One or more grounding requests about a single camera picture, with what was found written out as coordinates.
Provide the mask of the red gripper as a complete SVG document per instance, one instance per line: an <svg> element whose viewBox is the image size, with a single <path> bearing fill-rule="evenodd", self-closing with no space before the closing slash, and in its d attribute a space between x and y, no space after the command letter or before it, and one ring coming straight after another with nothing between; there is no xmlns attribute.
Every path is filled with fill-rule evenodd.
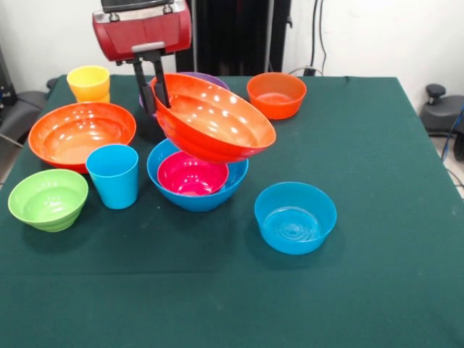
<svg viewBox="0 0 464 348"><path fill-rule="evenodd" d="M130 61L137 53L158 49L168 55L191 46L191 13L186 3L107 4L92 14L92 24L99 46L110 62ZM133 68L143 108L148 115L154 115L156 104L141 62L134 62ZM154 71L154 94L170 108L160 59L155 60Z"/></svg>

